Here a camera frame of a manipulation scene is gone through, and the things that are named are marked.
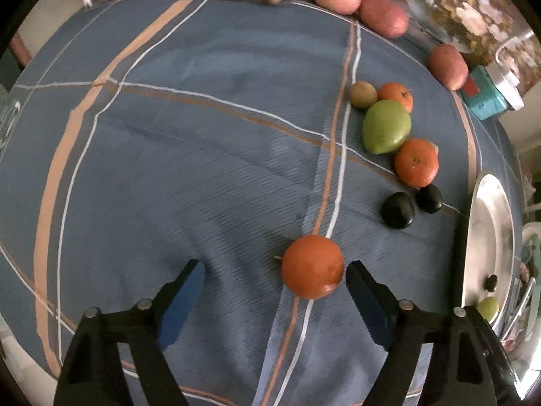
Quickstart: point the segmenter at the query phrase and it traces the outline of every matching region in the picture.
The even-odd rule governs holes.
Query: orange fruit
[[[413,96],[404,85],[389,82],[378,90],[378,100],[395,100],[400,102],[408,113],[413,110]]]
[[[424,188],[432,183],[438,173],[436,150],[428,140],[408,139],[394,157],[394,169],[405,184]]]
[[[301,298],[319,299],[332,293],[343,273],[340,248],[324,236],[302,236],[283,254],[283,282]]]

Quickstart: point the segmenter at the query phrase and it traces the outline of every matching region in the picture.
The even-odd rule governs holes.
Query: metal bolt
[[[85,310],[85,317],[92,319],[98,314],[98,309],[96,307],[90,307]]]
[[[398,306],[405,311],[412,311],[415,305],[413,305],[413,302],[407,299],[402,299],[399,301]]]
[[[466,310],[463,309],[462,307],[453,308],[453,313],[455,314],[455,316],[458,316],[458,317],[466,317]]]
[[[151,299],[142,299],[137,303],[137,308],[139,310],[148,310],[150,307],[152,307]]]

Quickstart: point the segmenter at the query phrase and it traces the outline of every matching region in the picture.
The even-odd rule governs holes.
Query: blue tablecloth
[[[58,375],[85,308],[127,309],[196,257],[205,288],[166,352],[190,404],[361,403],[385,352],[344,284],[296,298],[275,257],[328,235],[398,298],[445,312],[455,226],[481,170],[504,185],[521,240],[504,130],[470,115],[424,59],[307,2],[115,0],[77,13],[11,92],[23,108],[0,162],[0,311],[17,340]],[[389,155],[362,146],[354,80],[406,85],[412,136],[439,146],[445,207],[406,230],[380,220],[383,200],[408,190]]]

